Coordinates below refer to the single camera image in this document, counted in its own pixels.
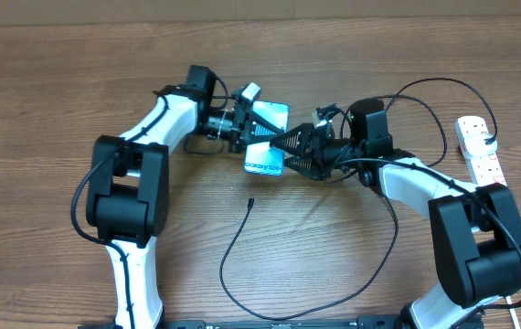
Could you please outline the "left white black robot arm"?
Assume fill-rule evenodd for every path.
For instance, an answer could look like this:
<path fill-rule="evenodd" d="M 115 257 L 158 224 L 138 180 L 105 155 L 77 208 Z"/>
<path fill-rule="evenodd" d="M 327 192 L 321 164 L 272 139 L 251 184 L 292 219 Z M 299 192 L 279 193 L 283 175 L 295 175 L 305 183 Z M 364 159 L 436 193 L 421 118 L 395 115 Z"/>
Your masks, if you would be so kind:
<path fill-rule="evenodd" d="M 109 328 L 164 325 L 155 249 L 170 206 L 169 157 L 179 144 L 204 135 L 221 150 L 244 154 L 249 173 L 283 172 L 283 153 L 271 150 L 269 140 L 287 130 L 289 106 L 261 101 L 254 83 L 217 95 L 222 83 L 210 68 L 192 65 L 184 83 L 155 92 L 154 107 L 132 129 L 93 145 L 70 216 L 78 234 L 111 258 L 118 306 Z"/>

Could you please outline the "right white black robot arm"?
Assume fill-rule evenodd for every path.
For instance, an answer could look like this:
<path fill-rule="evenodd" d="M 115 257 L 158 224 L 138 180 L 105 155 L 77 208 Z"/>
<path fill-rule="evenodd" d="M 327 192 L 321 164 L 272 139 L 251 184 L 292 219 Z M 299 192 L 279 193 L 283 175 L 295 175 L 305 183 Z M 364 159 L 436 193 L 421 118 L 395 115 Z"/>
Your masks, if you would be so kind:
<path fill-rule="evenodd" d="M 502 298 L 521 291 L 521 217 L 507 186 L 479 186 L 444 175 L 394 147 L 381 99 L 356 101 L 345 115 L 347 138 L 335 139 L 334 105 L 271 138 L 289 154 L 285 166 L 324 181 L 334 170 L 358 174 L 385 200 L 410 207 L 431 224 L 438 283 L 403 307 L 396 328 L 479 328 L 481 313 L 504 310 Z M 521 300 L 515 302 L 521 307 Z"/>

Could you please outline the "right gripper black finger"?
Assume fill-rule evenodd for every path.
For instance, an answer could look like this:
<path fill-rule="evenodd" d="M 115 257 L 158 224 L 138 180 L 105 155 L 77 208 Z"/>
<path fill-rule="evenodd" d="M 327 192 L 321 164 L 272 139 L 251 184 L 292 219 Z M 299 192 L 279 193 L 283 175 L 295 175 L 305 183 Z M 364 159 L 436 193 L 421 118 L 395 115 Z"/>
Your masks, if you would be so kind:
<path fill-rule="evenodd" d="M 274 136 L 270 140 L 270 146 L 286 153 L 304 153 L 311 142 L 314 125 L 303 123 L 287 133 Z"/>
<path fill-rule="evenodd" d="M 323 181 L 324 172 L 312 159 L 292 156 L 284 160 L 284 166 L 314 181 Z"/>

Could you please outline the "Samsung Galaxy smartphone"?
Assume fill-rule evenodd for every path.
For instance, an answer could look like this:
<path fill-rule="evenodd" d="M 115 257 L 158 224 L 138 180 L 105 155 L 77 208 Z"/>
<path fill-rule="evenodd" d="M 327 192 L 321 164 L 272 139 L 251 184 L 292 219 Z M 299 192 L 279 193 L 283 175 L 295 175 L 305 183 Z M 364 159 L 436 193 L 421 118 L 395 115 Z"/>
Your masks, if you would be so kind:
<path fill-rule="evenodd" d="M 252 111 L 274 126 L 288 130 L 290 107 L 287 104 L 256 101 Z M 273 148 L 269 142 L 250 144 L 246 148 L 244 171 L 258 175 L 282 175 L 284 151 Z"/>

